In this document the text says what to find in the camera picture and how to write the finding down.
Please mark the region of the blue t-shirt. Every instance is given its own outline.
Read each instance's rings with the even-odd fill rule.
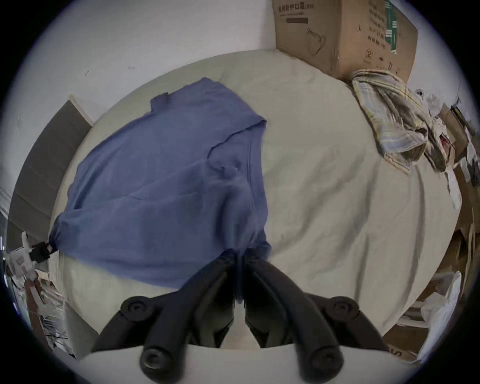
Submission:
[[[227,249],[268,248],[265,120],[207,78],[150,104],[79,164],[49,242],[113,274],[179,288]]]

